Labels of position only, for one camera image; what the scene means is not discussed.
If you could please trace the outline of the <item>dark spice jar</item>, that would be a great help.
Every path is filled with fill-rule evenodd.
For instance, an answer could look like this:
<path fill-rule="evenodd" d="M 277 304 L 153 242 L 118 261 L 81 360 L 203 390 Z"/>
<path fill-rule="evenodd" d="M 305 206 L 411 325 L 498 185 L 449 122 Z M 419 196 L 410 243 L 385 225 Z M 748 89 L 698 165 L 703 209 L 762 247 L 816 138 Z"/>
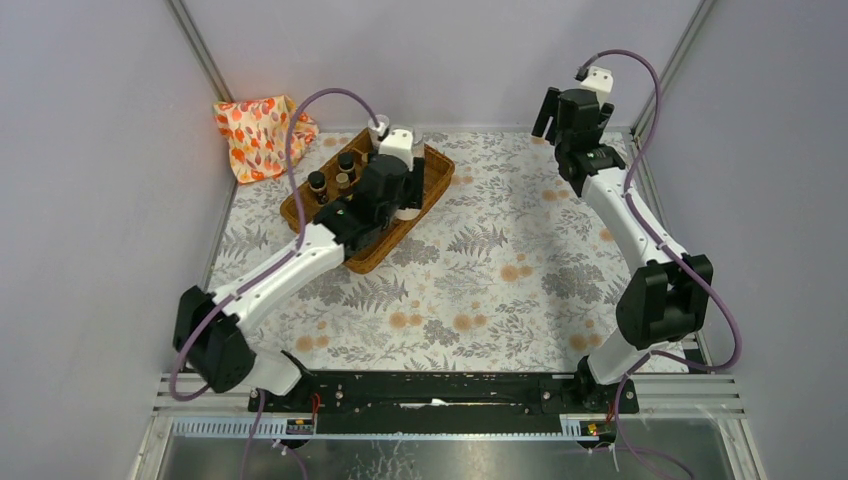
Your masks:
<path fill-rule="evenodd" d="M 319 205 L 325 205 L 329 201 L 326 176 L 320 170 L 312 171 L 307 177 L 308 185 Z"/>
<path fill-rule="evenodd" d="M 351 182 L 356 178 L 356 159 L 357 155 L 350 151 L 342 152 L 337 156 L 339 172 L 346 174 Z"/>

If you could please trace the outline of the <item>blue label pellet jar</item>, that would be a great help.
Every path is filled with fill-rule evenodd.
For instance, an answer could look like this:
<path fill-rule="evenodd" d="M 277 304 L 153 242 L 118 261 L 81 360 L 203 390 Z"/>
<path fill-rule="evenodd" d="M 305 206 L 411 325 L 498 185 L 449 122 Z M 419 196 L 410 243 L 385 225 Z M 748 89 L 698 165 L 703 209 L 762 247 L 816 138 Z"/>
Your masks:
<path fill-rule="evenodd" d="M 367 129 L 372 149 L 378 150 L 383 139 L 390 133 L 390 119 L 386 115 L 377 114 L 368 119 Z"/>
<path fill-rule="evenodd" d="M 413 130 L 413 141 L 412 141 L 412 156 L 414 158 L 424 158 L 425 157 L 425 141 L 423 138 L 423 133 L 419 130 Z"/>

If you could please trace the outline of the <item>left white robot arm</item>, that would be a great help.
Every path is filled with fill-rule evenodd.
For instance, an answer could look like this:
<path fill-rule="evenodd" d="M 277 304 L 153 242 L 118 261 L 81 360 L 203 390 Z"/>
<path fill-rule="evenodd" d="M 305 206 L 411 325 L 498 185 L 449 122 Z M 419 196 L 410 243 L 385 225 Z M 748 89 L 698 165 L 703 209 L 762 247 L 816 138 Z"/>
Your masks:
<path fill-rule="evenodd" d="M 190 365 L 205 381 L 200 390 L 224 393 L 239 385 L 270 392 L 288 411 L 309 401 L 304 367 L 288 353 L 252 346 L 251 332 L 276 304 L 386 236 L 400 210 L 423 202 L 425 161 L 407 164 L 377 154 L 350 197 L 325 204 L 298 237 L 247 278 L 213 292 L 198 286 L 179 301 L 173 369 Z"/>

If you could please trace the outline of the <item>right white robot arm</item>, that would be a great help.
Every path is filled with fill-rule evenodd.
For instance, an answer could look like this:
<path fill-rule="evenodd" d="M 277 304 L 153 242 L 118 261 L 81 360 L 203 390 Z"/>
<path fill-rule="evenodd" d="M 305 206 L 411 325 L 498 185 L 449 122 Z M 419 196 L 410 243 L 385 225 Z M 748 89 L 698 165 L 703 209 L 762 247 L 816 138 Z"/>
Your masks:
<path fill-rule="evenodd" d="M 603 221 L 631 273 L 616 305 L 616 329 L 575 373 L 575 402 L 589 412 L 612 400 L 612 386 L 651 348 L 702 328 L 704 287 L 713 276 L 706 256 L 689 254 L 661 228 L 623 157 L 602 143 L 613 110 L 591 90 L 551 87 L 532 128 L 552 146 L 560 176 Z"/>

